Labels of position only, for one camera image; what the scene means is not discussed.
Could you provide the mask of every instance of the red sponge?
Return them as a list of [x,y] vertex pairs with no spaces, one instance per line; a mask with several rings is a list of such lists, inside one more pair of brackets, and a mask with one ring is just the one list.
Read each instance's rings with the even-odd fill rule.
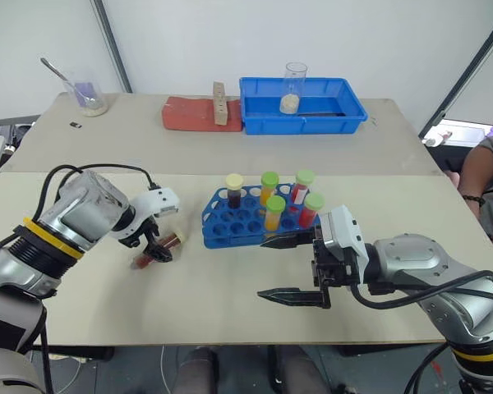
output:
[[227,101],[226,126],[214,123],[214,100],[211,98],[168,97],[164,104],[163,124],[169,130],[182,131],[241,131],[239,100]]

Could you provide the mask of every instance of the black pole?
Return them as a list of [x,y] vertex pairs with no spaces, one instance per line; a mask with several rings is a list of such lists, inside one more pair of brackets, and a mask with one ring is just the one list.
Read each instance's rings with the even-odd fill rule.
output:
[[418,135],[420,139],[424,138],[427,132],[435,124],[438,124],[438,122],[440,122],[443,117],[445,117],[445,112],[447,111],[448,106],[453,102],[454,98],[458,95],[458,93],[460,93],[460,90],[462,90],[462,88],[467,84],[469,78],[478,68],[478,66],[480,65],[484,57],[486,57],[486,55],[489,53],[492,47],[493,47],[493,30],[491,31],[489,37],[481,46],[481,48],[479,49],[473,60],[471,60],[469,66],[462,73],[460,78],[458,78],[457,83],[454,84],[453,88],[450,90],[448,95],[445,96],[444,101],[442,101],[442,104],[438,107],[438,109],[433,114],[431,119],[429,119],[429,121],[426,123],[422,131],[420,131],[420,134]]
[[126,69],[124,68],[124,64],[122,64],[121,54],[118,51],[117,43],[115,42],[115,37],[113,37],[112,28],[109,24],[108,15],[106,14],[106,8],[104,8],[104,4],[102,3],[102,0],[92,0],[92,4],[95,7],[97,16],[99,17],[100,27],[102,28],[104,35],[106,37],[108,50],[111,53],[113,62],[115,63],[115,67],[117,68],[117,72],[119,74],[122,87],[127,93],[133,93],[130,80],[128,79],[128,75],[126,73]]

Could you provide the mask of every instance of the white wall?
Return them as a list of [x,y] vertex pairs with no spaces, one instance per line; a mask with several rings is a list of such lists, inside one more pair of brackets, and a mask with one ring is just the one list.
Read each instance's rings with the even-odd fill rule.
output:
[[64,90],[39,57],[121,90],[89,0],[0,0],[0,119],[39,114]]
[[493,52],[448,110],[446,118],[493,125]]
[[222,80],[342,76],[419,131],[493,29],[493,0],[104,0],[134,90],[211,94]]

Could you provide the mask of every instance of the dark red liquid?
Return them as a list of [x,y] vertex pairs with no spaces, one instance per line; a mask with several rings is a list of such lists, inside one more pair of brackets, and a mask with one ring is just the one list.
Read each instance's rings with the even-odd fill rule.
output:
[[298,220],[300,227],[309,228],[312,226],[314,219],[316,219],[316,214],[318,214],[316,211],[313,211],[307,207],[303,208],[302,214],[299,215]]
[[235,209],[241,204],[241,190],[228,190],[228,207]]

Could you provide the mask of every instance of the test tube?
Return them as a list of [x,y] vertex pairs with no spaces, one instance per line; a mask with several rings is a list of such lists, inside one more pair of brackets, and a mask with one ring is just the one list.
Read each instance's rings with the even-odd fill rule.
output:
[[287,63],[287,70],[283,78],[283,94],[279,103],[279,111],[292,115],[297,112],[299,99],[303,94],[305,84],[306,65],[299,62]]
[[260,204],[266,207],[266,200],[274,193],[279,183],[279,175],[273,171],[264,172],[261,176]]
[[227,186],[228,207],[232,209],[239,208],[239,205],[241,205],[243,177],[239,174],[228,174],[224,183]]
[[293,191],[290,194],[290,200],[294,204],[303,204],[309,186],[314,181],[316,174],[311,170],[300,170],[296,174],[296,183],[293,186]]
[[[180,230],[175,230],[175,232],[170,233],[169,235],[161,238],[159,240],[155,240],[159,245],[164,246],[166,249],[170,250],[177,245],[180,245],[184,241],[186,241],[186,237]],[[154,258],[148,254],[141,253],[133,259],[131,263],[131,269],[144,269],[150,265],[150,263],[154,261]]]
[[273,195],[266,201],[265,230],[277,231],[281,212],[285,210],[285,199],[280,195]]
[[325,200],[323,195],[320,193],[309,193],[305,197],[305,207],[302,210],[302,213],[299,215],[298,224],[302,228],[309,228],[312,226],[314,219],[316,219],[316,215],[318,211],[323,208],[325,204]]

